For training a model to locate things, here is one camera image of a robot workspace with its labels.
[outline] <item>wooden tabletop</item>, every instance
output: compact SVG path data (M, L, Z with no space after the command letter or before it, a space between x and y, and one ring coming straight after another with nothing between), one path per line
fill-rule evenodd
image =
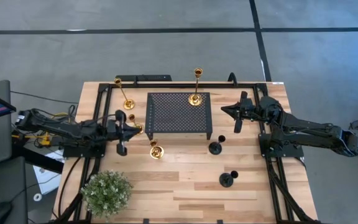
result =
M99 84L99 82L84 83L76 121L92 119ZM277 99L284 110L290 113L284 84L267 83L267 88L269 96ZM135 108L125 110L122 106L124 97L119 89L114 88L109 113L123 110L127 115L134 114L137 123L144 124L148 92L193 90L191 88L126 88L124 91L129 99L135 101ZM237 103L241 91L248 92L249 98L253 101L252 89L201 88L199 90L211 94L213 133L210 141L206 140L205 134L202 133L155 134L154 138L158 139L159 146L165 150L160 160L150 157L149 140L146 134L135 136L127 142L128 155L124 157L116 153L116 142L108 143L100 171L124 172L134 186L129 208L111 217L110 222L142 223L144 218L148 218L150 223L216 223L216 220L223 220L226 223L275 223L266 163L259 149L257 136L260 133L259 124L244 120L241 133L236 134L233 132L233 119L221 110L222 106ZM106 96L103 96L101 113L105 99ZM217 141L219 135L224 135L226 141L222 143L222 153L214 156L209 153L208 145ZM65 162L55 201L55 213L57 213L63 182L75 160L70 158ZM81 159L77 163L68 179L63 194L62 211L78 192L83 162L84 159ZM283 163L290 193L307 215L317 219L305 168L294 158L283 158ZM219 176L223 172L232 170L238 171L238 178L234 180L232 187L222 187L219 184ZM279 199L282 217L286 219L280 193ZM85 207L83 205L81 218L85 217ZM92 222L104 223L105 219L93 217Z

